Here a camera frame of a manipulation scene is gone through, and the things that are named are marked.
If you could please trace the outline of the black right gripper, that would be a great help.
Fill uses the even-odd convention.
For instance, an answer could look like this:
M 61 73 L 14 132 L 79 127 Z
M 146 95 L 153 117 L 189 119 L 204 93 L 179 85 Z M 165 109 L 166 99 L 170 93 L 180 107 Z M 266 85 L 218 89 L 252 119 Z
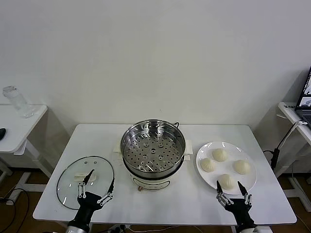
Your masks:
M 242 194 L 242 199 L 227 198 L 224 195 L 222 187 L 218 181 L 216 182 L 216 199 L 223 207 L 225 207 L 227 211 L 231 212 L 234 215 L 237 223 L 237 228 L 255 228 L 256 225 L 254 223 L 254 220 L 249 215 L 249 210 L 252 207 L 252 195 L 247 192 L 246 188 L 239 181 L 237 181 L 237 183 Z

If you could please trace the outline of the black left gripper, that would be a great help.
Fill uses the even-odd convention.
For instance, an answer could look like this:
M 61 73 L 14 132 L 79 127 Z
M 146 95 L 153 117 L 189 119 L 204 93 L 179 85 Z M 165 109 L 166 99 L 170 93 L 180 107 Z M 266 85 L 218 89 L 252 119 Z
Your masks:
M 69 225 L 89 225 L 93 213 L 102 208 L 101 205 L 106 205 L 109 201 L 113 199 L 114 191 L 114 181 L 113 178 L 107 193 L 101 197 L 97 194 L 86 191 L 86 185 L 90 180 L 94 169 L 89 173 L 78 173 L 77 182 L 78 182 L 78 203 L 80 207 L 73 220 L 69 222 Z

